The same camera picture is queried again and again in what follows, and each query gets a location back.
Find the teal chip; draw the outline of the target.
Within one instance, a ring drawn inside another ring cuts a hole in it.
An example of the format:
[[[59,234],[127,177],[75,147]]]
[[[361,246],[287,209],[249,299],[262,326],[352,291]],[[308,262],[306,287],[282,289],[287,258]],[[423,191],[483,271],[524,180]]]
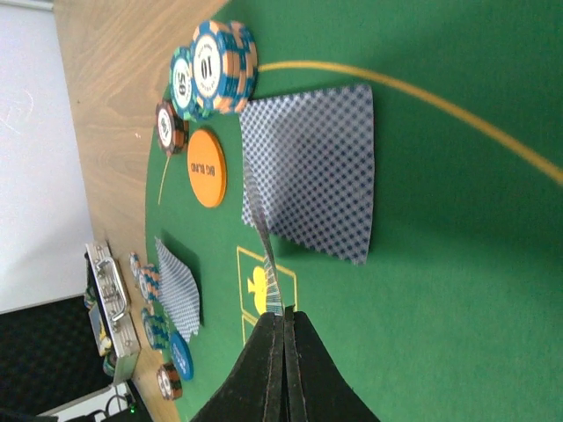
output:
[[[193,72],[189,47],[177,47],[171,58],[169,85],[174,110],[182,120],[202,121],[208,113],[198,104],[193,87]]]
[[[163,351],[169,347],[169,331],[162,316],[153,315],[148,308],[141,311],[145,336],[153,350]]]

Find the red chip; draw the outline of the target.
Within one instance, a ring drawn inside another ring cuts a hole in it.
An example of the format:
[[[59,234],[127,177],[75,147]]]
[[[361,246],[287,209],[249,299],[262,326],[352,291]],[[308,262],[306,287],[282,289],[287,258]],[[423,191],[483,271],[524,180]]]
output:
[[[172,102],[166,99],[157,103],[155,115],[159,148],[167,156],[180,153],[188,142],[189,123],[177,115]]]
[[[157,384],[165,400],[176,400],[182,397],[183,390],[179,373],[172,362],[166,362],[157,370]]]

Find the blue small blind button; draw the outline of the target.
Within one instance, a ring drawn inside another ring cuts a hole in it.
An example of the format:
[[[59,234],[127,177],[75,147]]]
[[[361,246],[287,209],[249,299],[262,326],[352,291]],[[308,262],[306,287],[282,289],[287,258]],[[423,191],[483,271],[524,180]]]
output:
[[[170,336],[171,356],[174,366],[182,380],[191,381],[194,377],[194,364],[188,343],[178,331]]]

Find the orange big blind button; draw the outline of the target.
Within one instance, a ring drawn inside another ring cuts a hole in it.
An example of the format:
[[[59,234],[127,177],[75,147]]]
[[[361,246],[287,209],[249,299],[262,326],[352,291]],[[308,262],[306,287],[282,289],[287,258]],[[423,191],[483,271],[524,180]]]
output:
[[[196,199],[204,207],[218,207],[226,192],[227,168],[216,135],[206,128],[195,130],[188,142],[186,162]]]

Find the dealt card big blind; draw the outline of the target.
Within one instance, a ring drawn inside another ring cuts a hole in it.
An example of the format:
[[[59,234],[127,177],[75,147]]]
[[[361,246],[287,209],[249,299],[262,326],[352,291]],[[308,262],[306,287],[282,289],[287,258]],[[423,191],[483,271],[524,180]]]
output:
[[[254,100],[239,122],[268,232],[365,264],[375,184],[371,86]]]

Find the blue checkered card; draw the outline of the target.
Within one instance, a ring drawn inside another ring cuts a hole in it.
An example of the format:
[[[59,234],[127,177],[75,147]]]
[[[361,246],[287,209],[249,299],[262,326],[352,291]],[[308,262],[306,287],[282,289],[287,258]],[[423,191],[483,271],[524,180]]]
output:
[[[274,252],[267,228],[267,220],[262,206],[259,186],[253,175],[252,166],[246,156],[243,156],[243,172],[252,223],[260,236],[260,241],[265,251],[264,270],[267,281],[266,311],[272,312],[277,316],[282,316],[284,314],[284,307],[277,277]]]

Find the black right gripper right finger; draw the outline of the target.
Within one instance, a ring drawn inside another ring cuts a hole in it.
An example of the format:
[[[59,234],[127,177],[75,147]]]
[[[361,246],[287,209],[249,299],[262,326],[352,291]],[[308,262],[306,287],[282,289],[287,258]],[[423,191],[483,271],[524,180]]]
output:
[[[291,307],[284,315],[283,419],[377,421],[326,350],[311,320]]]

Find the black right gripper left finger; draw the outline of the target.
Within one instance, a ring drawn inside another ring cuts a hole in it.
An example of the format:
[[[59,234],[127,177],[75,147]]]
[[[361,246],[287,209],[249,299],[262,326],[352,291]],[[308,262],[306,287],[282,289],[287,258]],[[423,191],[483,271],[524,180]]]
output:
[[[221,387],[194,421],[283,421],[282,316],[263,314]]]

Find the blue orange chip small blind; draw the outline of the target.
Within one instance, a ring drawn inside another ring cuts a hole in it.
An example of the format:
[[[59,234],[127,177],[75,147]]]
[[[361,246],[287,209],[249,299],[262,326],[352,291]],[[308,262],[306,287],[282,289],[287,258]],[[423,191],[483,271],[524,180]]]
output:
[[[156,301],[160,292],[160,274],[157,267],[153,264],[142,266],[137,279],[143,299],[147,303]]]

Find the dealt card small blind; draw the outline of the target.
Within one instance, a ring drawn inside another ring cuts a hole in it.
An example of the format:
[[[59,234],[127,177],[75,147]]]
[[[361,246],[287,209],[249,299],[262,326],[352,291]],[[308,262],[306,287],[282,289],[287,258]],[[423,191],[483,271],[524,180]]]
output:
[[[201,326],[201,295],[190,268],[180,261],[158,237],[158,300],[181,337],[189,343]]]

